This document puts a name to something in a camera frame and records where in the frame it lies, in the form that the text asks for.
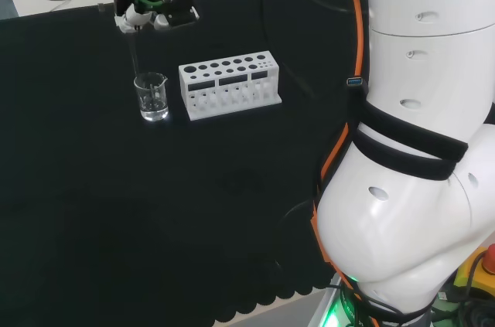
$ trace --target yellow base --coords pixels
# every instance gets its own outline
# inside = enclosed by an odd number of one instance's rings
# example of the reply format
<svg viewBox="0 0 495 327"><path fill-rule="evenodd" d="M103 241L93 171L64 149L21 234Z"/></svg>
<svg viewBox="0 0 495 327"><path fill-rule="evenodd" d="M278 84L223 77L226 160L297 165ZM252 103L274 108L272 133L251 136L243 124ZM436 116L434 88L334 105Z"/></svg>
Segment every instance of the yellow base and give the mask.
<svg viewBox="0 0 495 327"><path fill-rule="evenodd" d="M485 251L485 247L479 247L473 254L468 257L466 261L457 270L456 280L454 286L465 287L467 285L467 279L469 278L469 271L473 265L474 259L481 252ZM478 263L476 270L474 271L473 288L484 290L495 297L495 275L487 273L481 265L483 261Z"/></svg>

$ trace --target black cloth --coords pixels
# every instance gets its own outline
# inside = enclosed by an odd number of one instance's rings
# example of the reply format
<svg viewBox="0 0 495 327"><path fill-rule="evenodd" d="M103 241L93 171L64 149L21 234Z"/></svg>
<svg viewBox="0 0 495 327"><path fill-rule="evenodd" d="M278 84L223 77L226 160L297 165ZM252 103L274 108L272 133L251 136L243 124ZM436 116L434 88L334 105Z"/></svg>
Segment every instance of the black cloth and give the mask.
<svg viewBox="0 0 495 327"><path fill-rule="evenodd" d="M138 34L141 68L169 78L160 124L139 114L111 6L0 22L1 327L210 326L329 282L309 218L280 219L346 119L355 22L265 1L317 98L282 69L280 106L193 123L177 66L267 49L258 0L195 0L198 23Z"/></svg>

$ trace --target test tube rack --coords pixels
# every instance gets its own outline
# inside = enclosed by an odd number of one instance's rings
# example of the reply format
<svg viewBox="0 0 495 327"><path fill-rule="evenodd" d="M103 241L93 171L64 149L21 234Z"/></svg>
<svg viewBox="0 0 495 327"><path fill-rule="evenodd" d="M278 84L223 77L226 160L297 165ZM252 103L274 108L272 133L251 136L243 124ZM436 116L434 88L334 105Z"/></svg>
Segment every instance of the test tube rack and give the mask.
<svg viewBox="0 0 495 327"><path fill-rule="evenodd" d="M281 103L278 71L269 51L179 66L190 120Z"/></svg>

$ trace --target emergency stop button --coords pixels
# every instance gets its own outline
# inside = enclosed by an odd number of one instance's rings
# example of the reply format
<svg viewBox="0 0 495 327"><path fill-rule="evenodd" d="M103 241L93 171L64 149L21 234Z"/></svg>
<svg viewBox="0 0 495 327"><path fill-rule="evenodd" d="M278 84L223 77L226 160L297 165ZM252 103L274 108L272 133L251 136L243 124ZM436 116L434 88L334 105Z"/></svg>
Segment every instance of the emergency stop button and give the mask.
<svg viewBox="0 0 495 327"><path fill-rule="evenodd" d="M495 275L495 244L488 247L481 264L486 273Z"/></svg>

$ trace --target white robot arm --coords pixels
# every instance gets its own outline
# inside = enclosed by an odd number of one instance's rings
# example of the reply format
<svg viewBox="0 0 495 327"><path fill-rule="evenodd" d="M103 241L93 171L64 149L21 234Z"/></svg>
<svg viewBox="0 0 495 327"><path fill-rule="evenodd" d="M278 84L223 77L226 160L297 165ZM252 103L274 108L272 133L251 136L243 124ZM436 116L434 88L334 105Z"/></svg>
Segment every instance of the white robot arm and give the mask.
<svg viewBox="0 0 495 327"><path fill-rule="evenodd" d="M469 149L450 176L431 179L381 164L351 143L320 200L318 230L333 263L364 295L413 313L495 231L495 126L483 124L495 86L495 0L369 6L366 102ZM362 123L358 132L413 161L440 159L380 129Z"/></svg>

